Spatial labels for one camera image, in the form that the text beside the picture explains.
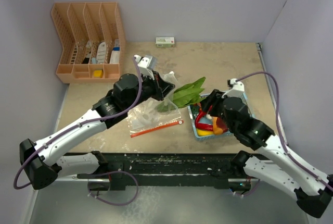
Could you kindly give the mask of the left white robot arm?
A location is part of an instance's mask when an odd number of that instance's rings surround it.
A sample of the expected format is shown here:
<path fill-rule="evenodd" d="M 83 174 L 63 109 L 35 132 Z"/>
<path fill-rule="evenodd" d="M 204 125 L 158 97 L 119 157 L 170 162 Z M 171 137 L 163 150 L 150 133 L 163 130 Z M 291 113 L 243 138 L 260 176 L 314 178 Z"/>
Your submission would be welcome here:
<path fill-rule="evenodd" d="M 66 153 L 86 139 L 110 129 L 127 117 L 130 109 L 153 98 L 162 101 L 175 88 L 173 83 L 152 74 L 124 74 L 106 96 L 82 117 L 60 131 L 36 142 L 25 139 L 19 144 L 20 172 L 24 171 L 35 190 L 52 184 L 70 172 L 102 178 L 107 165 L 98 152 L 70 159 Z"/>

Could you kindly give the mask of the green leafy vegetable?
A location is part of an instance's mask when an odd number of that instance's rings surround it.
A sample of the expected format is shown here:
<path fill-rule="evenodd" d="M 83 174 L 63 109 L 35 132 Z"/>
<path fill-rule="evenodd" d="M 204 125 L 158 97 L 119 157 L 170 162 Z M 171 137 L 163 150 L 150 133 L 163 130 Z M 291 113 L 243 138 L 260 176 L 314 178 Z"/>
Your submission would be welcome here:
<path fill-rule="evenodd" d="M 200 97 L 204 91 L 202 85 L 204 84 L 206 77 L 201 77 L 193 83 L 185 84 L 184 86 L 176 89 L 173 93 L 171 103 L 160 103 L 155 107 L 155 110 L 159 113 L 184 108 L 189 105 L 200 103 L 203 98 Z"/>

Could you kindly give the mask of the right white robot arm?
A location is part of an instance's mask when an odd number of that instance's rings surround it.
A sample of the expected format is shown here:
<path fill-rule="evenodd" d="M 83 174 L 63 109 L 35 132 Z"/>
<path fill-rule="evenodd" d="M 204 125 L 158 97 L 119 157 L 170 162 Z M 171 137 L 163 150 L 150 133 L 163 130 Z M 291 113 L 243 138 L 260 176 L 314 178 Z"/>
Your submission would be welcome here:
<path fill-rule="evenodd" d="M 254 155 L 240 151 L 232 160 L 232 174 L 258 178 L 291 196 L 308 215 L 320 218 L 332 200 L 332 176 L 320 172 L 280 142 L 264 122 L 253 118 L 238 97 L 214 90 L 201 101 L 201 109 L 220 118 L 244 146 L 271 161 L 264 164 Z"/>

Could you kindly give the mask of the polka dot zip bag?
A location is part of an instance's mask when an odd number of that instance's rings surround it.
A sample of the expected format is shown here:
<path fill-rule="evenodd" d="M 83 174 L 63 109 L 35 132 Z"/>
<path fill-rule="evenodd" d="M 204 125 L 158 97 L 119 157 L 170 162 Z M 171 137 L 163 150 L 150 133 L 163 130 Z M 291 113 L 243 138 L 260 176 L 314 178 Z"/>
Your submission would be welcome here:
<path fill-rule="evenodd" d="M 181 85 L 174 71 L 163 74 L 162 78 L 173 83 L 175 88 L 163 101 L 150 98 L 129 111 L 127 122 L 130 134 L 137 134 L 181 119 L 180 109 L 173 103 L 174 91 Z"/>

